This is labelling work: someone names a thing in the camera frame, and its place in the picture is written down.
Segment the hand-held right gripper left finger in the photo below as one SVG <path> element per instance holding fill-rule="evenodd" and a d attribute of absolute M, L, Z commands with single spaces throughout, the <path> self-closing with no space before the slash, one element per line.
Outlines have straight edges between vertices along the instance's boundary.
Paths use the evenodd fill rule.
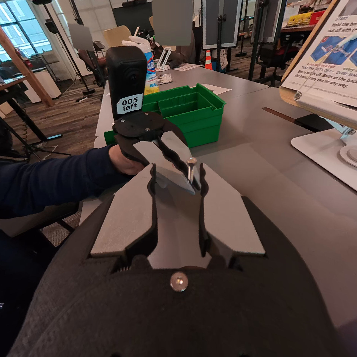
<path fill-rule="evenodd" d="M 91 257 L 146 257 L 158 244 L 156 165 L 149 164 L 114 194 Z"/>

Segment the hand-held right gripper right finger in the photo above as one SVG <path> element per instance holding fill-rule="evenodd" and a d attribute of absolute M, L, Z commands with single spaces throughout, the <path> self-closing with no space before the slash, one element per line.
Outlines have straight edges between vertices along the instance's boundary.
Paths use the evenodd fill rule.
<path fill-rule="evenodd" d="M 199 169 L 201 200 L 199 248 L 201 256 L 264 256 L 265 249 L 243 202 L 242 195 L 202 163 Z"/>

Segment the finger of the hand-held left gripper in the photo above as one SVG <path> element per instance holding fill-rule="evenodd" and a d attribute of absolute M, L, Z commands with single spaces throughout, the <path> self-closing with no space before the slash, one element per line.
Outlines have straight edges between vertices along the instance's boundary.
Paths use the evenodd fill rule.
<path fill-rule="evenodd" d="M 193 157 L 189 147 L 173 131 L 163 133 L 162 137 L 160 138 L 160 147 L 163 149 L 163 153 L 166 154 L 172 161 L 174 166 L 182 171 L 188 180 L 188 166 L 186 165 L 186 160 L 190 157 Z M 201 190 L 200 176 L 197 164 L 194 169 L 194 181 L 191 186 L 196 191 Z"/>
<path fill-rule="evenodd" d="M 181 161 L 165 156 L 161 148 L 152 141 L 139 141 L 133 147 L 149 162 L 156 165 L 157 183 L 166 188 L 177 186 L 194 195 L 195 189 L 187 178 L 187 173 L 180 167 Z"/>

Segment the green plastic bin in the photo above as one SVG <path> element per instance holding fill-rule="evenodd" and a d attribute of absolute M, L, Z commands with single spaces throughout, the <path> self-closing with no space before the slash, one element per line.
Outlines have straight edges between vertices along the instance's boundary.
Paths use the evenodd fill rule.
<path fill-rule="evenodd" d="M 184 137 L 189 148 L 218 140 L 225 101 L 202 84 L 131 98 L 132 104 L 141 104 L 141 110 L 129 113 L 129 97 L 121 99 L 124 106 L 116 93 L 110 97 L 114 124 L 104 132 L 107 144 L 119 143 L 121 136 L 132 141 L 155 140 L 170 130 Z"/>

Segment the silver hex bolt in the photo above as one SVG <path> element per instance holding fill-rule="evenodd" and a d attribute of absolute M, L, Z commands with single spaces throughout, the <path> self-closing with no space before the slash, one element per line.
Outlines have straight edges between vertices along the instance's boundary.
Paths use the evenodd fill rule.
<path fill-rule="evenodd" d="M 190 181 L 191 184 L 193 184 L 194 181 L 194 169 L 197 164 L 197 159 L 194 157 L 190 157 L 186 160 L 186 165 L 188 166 L 188 180 Z"/>

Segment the person's left forearm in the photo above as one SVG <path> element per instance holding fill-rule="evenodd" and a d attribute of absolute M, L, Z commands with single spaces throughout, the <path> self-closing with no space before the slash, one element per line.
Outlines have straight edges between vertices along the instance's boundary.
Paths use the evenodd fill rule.
<path fill-rule="evenodd" d="M 79 202 L 127 182 L 111 163 L 109 148 L 37 163 L 1 162 L 0 218 L 28 216 L 45 207 Z"/>

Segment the person's left hand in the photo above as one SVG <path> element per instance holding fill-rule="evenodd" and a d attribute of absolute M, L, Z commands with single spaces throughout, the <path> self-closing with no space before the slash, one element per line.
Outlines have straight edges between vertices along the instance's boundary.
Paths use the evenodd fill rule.
<path fill-rule="evenodd" d="M 111 146 L 108 155 L 114 168 L 123 175 L 134 176 L 145 168 L 142 163 L 126 158 L 119 145 Z"/>

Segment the disinfectant wipes canister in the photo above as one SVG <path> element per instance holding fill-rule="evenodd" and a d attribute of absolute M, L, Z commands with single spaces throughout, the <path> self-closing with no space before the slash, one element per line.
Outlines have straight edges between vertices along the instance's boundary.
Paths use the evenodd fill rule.
<path fill-rule="evenodd" d="M 151 51 L 150 42 L 138 36 L 129 36 L 129 40 L 122 40 L 123 46 L 136 46 L 138 47 L 146 57 L 147 61 L 147 72 L 146 72 L 146 82 L 144 96 L 159 92 L 157 75 L 155 71 L 155 64 L 153 60 L 153 53 Z"/>

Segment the tan board on white stand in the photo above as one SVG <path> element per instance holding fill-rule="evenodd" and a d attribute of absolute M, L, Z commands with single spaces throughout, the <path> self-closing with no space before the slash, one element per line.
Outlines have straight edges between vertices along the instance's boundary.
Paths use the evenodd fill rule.
<path fill-rule="evenodd" d="M 131 32 L 125 25 L 104 30 L 104 38 L 109 48 L 123 46 L 122 41 L 129 41 L 129 36 Z"/>

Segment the black display screen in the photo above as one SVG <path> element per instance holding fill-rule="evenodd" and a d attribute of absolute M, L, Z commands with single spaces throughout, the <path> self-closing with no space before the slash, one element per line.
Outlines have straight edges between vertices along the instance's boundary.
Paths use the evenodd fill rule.
<path fill-rule="evenodd" d="M 140 29 L 153 30 L 149 18 L 152 16 L 152 1 L 110 1 L 115 23 L 125 25 L 132 33 Z"/>

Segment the large window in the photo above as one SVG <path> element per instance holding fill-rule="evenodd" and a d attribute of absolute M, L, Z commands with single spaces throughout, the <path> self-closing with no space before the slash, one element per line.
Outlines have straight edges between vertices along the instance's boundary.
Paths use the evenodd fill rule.
<path fill-rule="evenodd" d="M 13 46 L 27 58 L 52 51 L 51 43 L 27 1 L 1 1 L 0 25 Z"/>

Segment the wooden standing desk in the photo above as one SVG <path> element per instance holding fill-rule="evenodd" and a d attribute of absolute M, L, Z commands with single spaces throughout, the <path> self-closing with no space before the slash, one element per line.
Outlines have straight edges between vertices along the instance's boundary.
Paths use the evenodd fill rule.
<path fill-rule="evenodd" d="M 0 104 L 8 103 L 9 106 L 15 111 L 15 113 L 20 117 L 23 123 L 34 133 L 38 138 L 35 144 L 41 144 L 48 141 L 56 140 L 62 137 L 62 134 L 53 135 L 47 137 L 30 119 L 27 113 L 22 109 L 19 104 L 14 100 L 15 96 L 21 92 L 25 92 L 28 88 L 24 84 L 26 77 L 19 76 L 17 78 L 12 78 L 6 80 L 0 85 Z"/>

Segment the wooden display board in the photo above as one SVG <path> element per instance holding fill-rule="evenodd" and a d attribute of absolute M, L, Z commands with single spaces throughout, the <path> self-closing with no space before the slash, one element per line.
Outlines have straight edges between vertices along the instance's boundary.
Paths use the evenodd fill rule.
<path fill-rule="evenodd" d="M 284 74 L 283 80 L 286 78 L 289 71 L 292 69 L 295 60 L 297 60 L 299 55 L 301 54 L 303 46 L 301 47 L 297 56 L 293 59 L 291 65 L 289 66 L 286 73 Z M 306 109 L 307 111 L 310 111 L 310 112 L 317 114 L 321 117 L 328 118 L 334 122 L 344 124 L 345 126 L 351 127 L 356 130 L 356 119 L 357 119 L 356 107 L 343 105 L 343 104 L 340 104 L 340 103 L 337 103 L 337 102 L 334 102 L 331 100 L 323 99 L 318 96 L 309 95 L 307 92 L 302 93 L 300 91 L 290 90 L 290 89 L 284 88 L 282 86 L 280 86 L 279 92 L 280 92 L 281 98 L 284 101 L 286 101 L 287 103 L 290 103 L 290 104 L 300 107 L 302 109 Z"/>

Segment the printed instruction sheet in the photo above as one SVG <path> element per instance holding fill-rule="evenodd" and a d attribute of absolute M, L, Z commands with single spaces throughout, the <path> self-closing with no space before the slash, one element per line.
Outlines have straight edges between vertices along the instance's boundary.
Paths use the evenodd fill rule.
<path fill-rule="evenodd" d="M 305 42 L 281 86 L 356 107 L 356 33 L 357 1 L 335 1 Z"/>

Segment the wooden support post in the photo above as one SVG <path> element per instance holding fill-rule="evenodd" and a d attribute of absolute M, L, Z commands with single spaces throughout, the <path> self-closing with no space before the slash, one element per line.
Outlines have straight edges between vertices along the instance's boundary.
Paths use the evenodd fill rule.
<path fill-rule="evenodd" d="M 47 106 L 54 106 L 54 102 L 52 98 L 49 96 L 47 91 L 44 89 L 40 81 L 37 79 L 35 74 L 26 66 L 24 61 L 21 59 L 19 55 L 17 55 L 15 47 L 13 46 L 10 39 L 7 37 L 2 28 L 0 28 L 0 44 L 2 48 L 7 52 L 7 54 L 11 57 L 14 65 L 20 70 L 20 72 L 25 76 L 25 79 L 29 82 L 30 86 L 39 96 L 41 101 Z"/>

